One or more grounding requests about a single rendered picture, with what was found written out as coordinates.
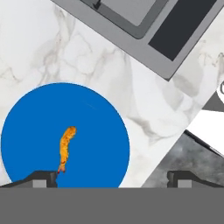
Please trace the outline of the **grey sink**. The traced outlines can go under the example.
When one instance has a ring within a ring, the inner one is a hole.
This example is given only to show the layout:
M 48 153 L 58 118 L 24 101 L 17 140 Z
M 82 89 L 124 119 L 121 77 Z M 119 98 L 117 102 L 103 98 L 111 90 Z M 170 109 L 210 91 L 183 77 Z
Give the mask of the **grey sink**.
M 167 81 L 224 8 L 224 0 L 52 1 Z

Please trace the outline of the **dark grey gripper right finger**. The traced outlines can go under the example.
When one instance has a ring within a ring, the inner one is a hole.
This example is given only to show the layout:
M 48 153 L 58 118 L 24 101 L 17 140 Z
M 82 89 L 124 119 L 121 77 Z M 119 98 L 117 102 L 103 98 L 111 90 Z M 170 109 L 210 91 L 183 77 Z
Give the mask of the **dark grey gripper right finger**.
M 223 188 L 223 185 L 218 185 L 213 182 L 201 179 L 191 171 L 168 171 L 167 179 L 168 188 Z

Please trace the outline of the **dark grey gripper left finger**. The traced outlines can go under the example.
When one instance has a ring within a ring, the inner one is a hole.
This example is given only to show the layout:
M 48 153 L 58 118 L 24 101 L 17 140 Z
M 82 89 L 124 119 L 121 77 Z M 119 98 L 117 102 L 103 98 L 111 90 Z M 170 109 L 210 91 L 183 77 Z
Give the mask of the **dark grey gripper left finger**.
M 1 188 L 57 188 L 57 171 L 34 171 L 24 179 L 1 185 Z

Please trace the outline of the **blue round plate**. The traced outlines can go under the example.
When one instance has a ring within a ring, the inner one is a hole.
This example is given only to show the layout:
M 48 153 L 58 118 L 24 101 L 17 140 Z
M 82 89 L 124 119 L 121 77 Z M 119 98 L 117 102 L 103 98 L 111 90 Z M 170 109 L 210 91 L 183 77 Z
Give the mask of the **blue round plate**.
M 11 181 L 35 171 L 57 171 L 60 139 L 74 126 L 66 171 L 58 187 L 118 187 L 130 160 L 123 119 L 95 91 L 76 84 L 38 87 L 11 109 L 3 125 L 1 151 Z

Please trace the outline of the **orange fried shrimp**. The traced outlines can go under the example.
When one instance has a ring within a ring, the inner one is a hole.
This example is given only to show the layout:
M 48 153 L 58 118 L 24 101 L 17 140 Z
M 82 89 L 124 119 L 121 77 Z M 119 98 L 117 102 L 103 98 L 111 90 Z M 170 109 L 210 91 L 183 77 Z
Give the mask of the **orange fried shrimp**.
M 66 163 L 69 155 L 68 145 L 70 144 L 70 141 L 74 138 L 76 131 L 77 129 L 74 126 L 68 127 L 59 141 L 60 161 L 58 172 L 64 172 L 66 170 Z

